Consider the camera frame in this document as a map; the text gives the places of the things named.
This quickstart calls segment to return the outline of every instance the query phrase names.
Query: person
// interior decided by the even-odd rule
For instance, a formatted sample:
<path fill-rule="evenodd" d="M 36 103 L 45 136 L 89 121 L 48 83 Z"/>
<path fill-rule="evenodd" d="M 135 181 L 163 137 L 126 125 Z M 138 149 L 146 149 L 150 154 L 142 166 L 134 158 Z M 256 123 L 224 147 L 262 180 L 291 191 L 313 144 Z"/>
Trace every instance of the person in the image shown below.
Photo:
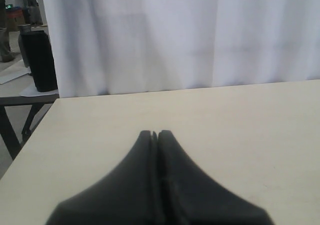
<path fill-rule="evenodd" d="M 15 57 L 11 54 L 9 31 L 7 29 L 6 0 L 0 0 L 0 55 L 3 63 L 11 62 Z"/>

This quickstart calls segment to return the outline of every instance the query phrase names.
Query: table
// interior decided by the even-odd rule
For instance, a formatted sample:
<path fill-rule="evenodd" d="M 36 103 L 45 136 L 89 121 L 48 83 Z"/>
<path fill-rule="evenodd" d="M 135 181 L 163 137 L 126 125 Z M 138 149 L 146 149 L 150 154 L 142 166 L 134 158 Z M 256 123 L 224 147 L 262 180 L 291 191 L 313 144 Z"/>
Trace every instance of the table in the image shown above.
<path fill-rule="evenodd" d="M 320 221 L 320 80 L 57 99 L 0 180 L 0 224 L 43 225 L 141 130 L 171 130 L 212 178 L 277 225 Z"/>
<path fill-rule="evenodd" d="M 57 94 L 35 97 L 20 96 L 19 93 L 33 82 L 31 76 L 24 75 L 0 85 L 0 134 L 12 159 L 15 159 L 20 152 L 21 144 L 12 128 L 5 107 L 32 105 L 22 130 L 22 138 L 25 142 L 31 135 L 30 126 L 37 112 L 44 104 L 52 104 L 59 97 Z"/>

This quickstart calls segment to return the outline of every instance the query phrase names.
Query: white curtain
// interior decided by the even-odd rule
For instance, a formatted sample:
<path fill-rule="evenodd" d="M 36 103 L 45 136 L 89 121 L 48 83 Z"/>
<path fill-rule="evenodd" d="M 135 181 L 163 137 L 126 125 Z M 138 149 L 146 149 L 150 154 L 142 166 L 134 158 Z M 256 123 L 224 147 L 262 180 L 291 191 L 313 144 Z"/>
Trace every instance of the white curtain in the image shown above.
<path fill-rule="evenodd" d="M 320 78 L 320 0 L 44 0 L 61 97 Z"/>

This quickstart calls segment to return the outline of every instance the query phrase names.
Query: person's leg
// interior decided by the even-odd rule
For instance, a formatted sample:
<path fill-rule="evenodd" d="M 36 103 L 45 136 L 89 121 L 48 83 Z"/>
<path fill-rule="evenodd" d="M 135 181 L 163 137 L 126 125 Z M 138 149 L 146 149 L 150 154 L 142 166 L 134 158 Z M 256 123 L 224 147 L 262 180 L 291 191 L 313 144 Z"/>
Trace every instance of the person's leg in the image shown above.
<path fill-rule="evenodd" d="M 10 53 L 9 31 L 7 29 L 6 9 L 4 7 L 0 7 L 0 55 L 4 63 L 15 59 Z"/>

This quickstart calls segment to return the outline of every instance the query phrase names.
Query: gray floor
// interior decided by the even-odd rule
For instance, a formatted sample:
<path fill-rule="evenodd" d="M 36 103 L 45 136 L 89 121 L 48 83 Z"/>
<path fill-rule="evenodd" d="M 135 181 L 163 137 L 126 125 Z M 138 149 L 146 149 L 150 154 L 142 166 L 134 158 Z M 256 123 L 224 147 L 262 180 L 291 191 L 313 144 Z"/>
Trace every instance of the gray floor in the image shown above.
<path fill-rule="evenodd" d="M 19 36 L 18 31 L 17 32 L 10 32 L 10 46 L 11 46 L 11 51 L 14 53 L 20 52 L 19 46 L 18 46 L 18 36 Z M 7 63 L 0 62 L 0 71 L 8 68 L 12 64 L 19 61 L 20 59 L 21 59 L 21 55 L 18 54 L 14 61 L 7 62 Z M 50 108 L 50 106 L 51 105 L 48 104 L 48 105 L 45 105 L 44 108 L 42 108 L 42 110 L 34 118 L 32 126 L 35 123 L 37 123 L 39 121 L 39 119 L 41 119 L 43 117 L 43 115 Z M 25 124 L 27 116 L 29 114 L 30 108 L 31 108 L 31 106 L 12 106 L 12 107 L 6 108 L 7 115 L 11 121 L 12 127 L 13 127 L 19 141 L 22 140 L 21 131 L 22 131 L 22 128 Z M 5 174 L 5 172 L 7 171 L 9 166 L 11 165 L 11 163 L 12 163 L 12 159 L 8 153 L 8 150 L 5 146 L 5 143 L 2 139 L 2 137 L 0 136 L 0 179 Z"/>

